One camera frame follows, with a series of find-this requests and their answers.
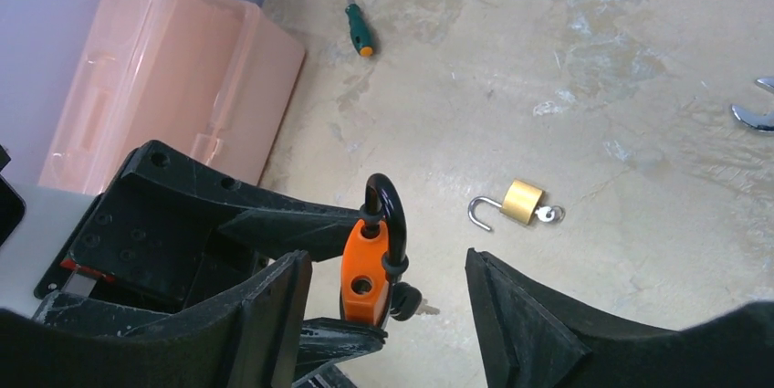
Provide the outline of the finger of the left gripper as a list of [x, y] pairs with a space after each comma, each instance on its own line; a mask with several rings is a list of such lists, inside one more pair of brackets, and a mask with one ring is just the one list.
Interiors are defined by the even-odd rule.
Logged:
[[[313, 204], [246, 184], [163, 142], [129, 153], [96, 196], [51, 271], [67, 261], [103, 276], [93, 297], [172, 315], [302, 251], [311, 266], [339, 257], [359, 219], [354, 209]], [[303, 322], [289, 387], [338, 362], [380, 351], [383, 328], [330, 318]]]

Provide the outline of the brass padlock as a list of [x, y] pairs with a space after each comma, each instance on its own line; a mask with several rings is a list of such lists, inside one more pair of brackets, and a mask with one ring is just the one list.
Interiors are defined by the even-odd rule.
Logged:
[[483, 195], [471, 199], [467, 206], [467, 216], [474, 225], [491, 232], [492, 227], [476, 216], [476, 208], [480, 204], [487, 204], [495, 207], [502, 215], [522, 225], [528, 225], [536, 215], [544, 194], [545, 191], [537, 186], [515, 179], [501, 201]]

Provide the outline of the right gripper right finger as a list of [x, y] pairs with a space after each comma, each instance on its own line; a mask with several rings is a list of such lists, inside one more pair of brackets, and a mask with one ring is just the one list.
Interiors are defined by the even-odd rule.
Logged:
[[667, 330], [595, 309], [486, 251], [467, 251], [465, 273], [490, 387], [773, 384], [770, 301]]

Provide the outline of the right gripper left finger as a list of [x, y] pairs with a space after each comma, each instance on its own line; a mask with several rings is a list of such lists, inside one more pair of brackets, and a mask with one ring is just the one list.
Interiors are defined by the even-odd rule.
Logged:
[[312, 272], [288, 253], [172, 315], [55, 292], [1, 313], [4, 387], [289, 387]]

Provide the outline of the black key bunch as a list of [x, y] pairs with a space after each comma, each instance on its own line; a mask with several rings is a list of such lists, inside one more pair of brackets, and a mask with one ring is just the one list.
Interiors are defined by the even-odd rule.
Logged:
[[392, 285], [389, 315], [397, 321], [407, 321], [415, 315], [439, 315], [441, 310], [429, 304], [422, 292], [406, 282]]

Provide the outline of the orange black padlock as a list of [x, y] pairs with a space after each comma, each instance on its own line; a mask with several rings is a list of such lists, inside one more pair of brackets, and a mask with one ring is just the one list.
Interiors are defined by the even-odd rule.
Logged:
[[383, 328], [390, 317], [393, 287], [409, 265], [401, 198], [391, 179], [372, 174], [359, 219], [345, 243], [340, 269], [343, 320]]

